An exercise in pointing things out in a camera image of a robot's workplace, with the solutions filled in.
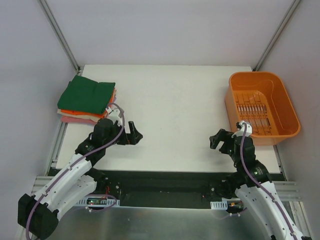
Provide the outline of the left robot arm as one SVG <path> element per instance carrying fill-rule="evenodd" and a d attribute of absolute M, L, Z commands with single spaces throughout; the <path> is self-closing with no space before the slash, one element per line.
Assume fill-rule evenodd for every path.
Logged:
<path fill-rule="evenodd" d="M 18 201 L 17 223 L 41 240 L 57 228 L 61 218 L 82 198 L 102 194 L 106 177 L 94 168 L 106 149 L 113 145 L 136 145 L 143 135 L 133 121 L 129 132 L 119 120 L 100 119 L 93 131 L 76 148 L 67 164 L 40 190 L 24 194 Z"/>

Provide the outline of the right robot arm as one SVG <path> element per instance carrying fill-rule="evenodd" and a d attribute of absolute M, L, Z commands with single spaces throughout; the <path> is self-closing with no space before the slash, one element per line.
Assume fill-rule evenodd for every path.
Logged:
<path fill-rule="evenodd" d="M 233 133 L 220 129 L 210 136 L 210 148 L 229 155 L 236 172 L 214 189 L 226 199 L 238 197 L 260 226 L 267 240 L 307 240 L 291 219 L 277 193 L 267 168 L 257 160 L 247 127 Z"/>

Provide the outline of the dark green t shirt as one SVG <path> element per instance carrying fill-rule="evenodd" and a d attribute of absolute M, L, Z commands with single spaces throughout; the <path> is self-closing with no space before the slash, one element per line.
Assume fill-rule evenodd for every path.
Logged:
<path fill-rule="evenodd" d="M 60 96 L 57 107 L 60 110 L 102 114 L 111 100 L 116 84 L 97 82 L 75 75 Z"/>

